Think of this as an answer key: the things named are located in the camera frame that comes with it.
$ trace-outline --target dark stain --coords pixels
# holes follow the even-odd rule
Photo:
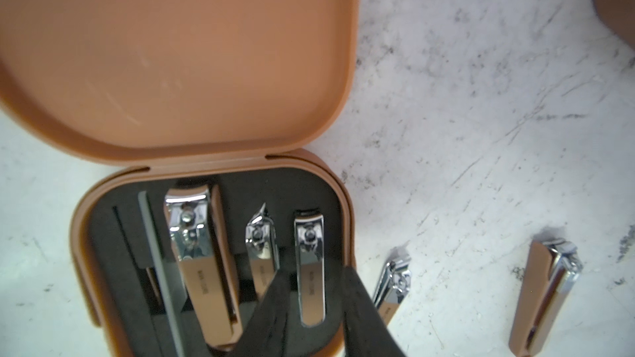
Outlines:
[[[379,65],[379,63],[380,63],[380,62],[382,62],[382,61],[384,60],[384,58],[386,58],[386,56],[387,56],[388,54],[394,54],[394,52],[395,52],[395,49],[394,49],[394,47],[393,47],[393,46],[388,47],[388,48],[386,49],[386,51],[382,54],[382,56],[381,56],[381,57],[379,57],[379,58],[377,59],[377,61],[375,61],[375,66]]]
[[[620,240],[620,256],[617,258],[617,262],[621,262],[622,259],[628,254],[631,247],[635,244],[635,225],[631,225],[629,233],[627,233],[622,240]]]
[[[503,73],[505,73],[505,70],[507,70],[508,66],[509,66],[509,61],[504,59],[496,64],[496,71],[502,75]]]
[[[364,190],[369,190],[371,187],[376,186],[372,179],[369,176],[364,178]]]
[[[470,22],[469,13],[463,11],[463,9],[457,10],[456,13],[454,14],[454,22],[456,23],[463,22],[464,24],[467,24],[468,22]]]
[[[556,115],[545,115],[545,116],[536,116],[535,119],[537,122],[541,122],[543,120],[553,120],[553,119],[557,119],[558,116]]]
[[[558,13],[560,12],[560,10],[562,10],[562,6],[563,4],[560,3],[559,5],[556,6],[556,10],[551,14],[551,17],[549,17],[549,19],[547,20],[547,22],[545,22],[540,28],[538,28],[538,30],[533,34],[533,39],[534,40],[538,40],[540,38],[543,37],[544,35],[544,30],[545,28],[547,28],[549,26],[549,24],[551,24],[551,22],[554,20],[554,18],[556,18],[556,16],[558,15]],[[536,8],[535,13],[533,15],[534,21],[536,21],[536,18],[538,17],[538,9]]]
[[[430,214],[427,214],[422,220],[420,220],[419,222],[417,222],[417,229],[419,227],[421,227],[421,225],[424,224],[425,220],[428,219],[428,217],[430,216]]]
[[[382,147],[382,141],[378,139],[369,140],[364,144],[364,147]]]
[[[584,119],[585,117],[588,117],[588,115],[579,115],[577,113],[571,113],[570,115],[562,116],[562,119],[563,120],[566,120],[566,119]]]
[[[582,62],[583,62],[584,60],[586,60],[587,58],[589,58],[589,54],[588,54],[588,53],[586,53],[586,54],[585,54],[582,58],[580,58],[580,59],[578,60],[578,62],[576,62],[575,64],[576,64],[576,65],[580,65],[580,64],[582,64]]]
[[[515,266],[512,269],[511,273],[516,277],[516,280],[518,280],[519,282],[522,282],[525,279],[525,268],[524,267]]]

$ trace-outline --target case lid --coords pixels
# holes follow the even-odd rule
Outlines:
[[[358,0],[0,0],[0,100],[99,162],[280,153],[342,109]]]

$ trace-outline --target orange plastic case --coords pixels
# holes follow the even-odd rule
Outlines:
[[[132,356],[88,239],[107,191],[143,180],[292,167],[344,185],[300,147],[336,119],[353,81],[359,0],[0,0],[0,102],[73,155],[129,168],[77,206],[70,248],[111,352]],[[318,355],[343,343],[342,331]]]

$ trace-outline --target marble countertop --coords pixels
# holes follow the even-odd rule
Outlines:
[[[361,0],[351,96],[308,149],[344,180],[358,272],[408,245],[389,325],[409,356],[510,356],[529,242],[585,269],[542,356],[635,350],[635,52],[591,0]],[[115,168],[0,115],[0,354],[107,356],[70,263],[69,218]]]

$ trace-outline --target black foam insert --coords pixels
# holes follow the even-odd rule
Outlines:
[[[220,186],[229,249],[234,255],[240,280],[241,313],[250,317],[256,299],[244,245],[244,228],[262,203],[266,202],[269,215],[275,222],[281,267],[291,275],[285,354],[291,357],[307,356],[327,345],[342,321],[340,203],[332,188],[322,178],[308,171],[269,169],[137,182],[117,187],[97,202],[91,212],[91,241],[135,355],[175,355],[167,317],[153,301],[146,276],[145,269],[152,267],[153,263],[137,195],[140,191],[147,191],[163,256],[174,261],[163,213],[164,196],[171,187],[187,188],[201,184]],[[310,329],[300,322],[293,234],[294,212],[307,209],[319,209],[324,215],[326,287],[326,319],[321,325]],[[191,338],[187,342],[201,346],[194,347],[192,355],[209,356],[191,304],[186,304],[181,319],[186,328],[191,329],[193,326],[188,331],[188,337]]]

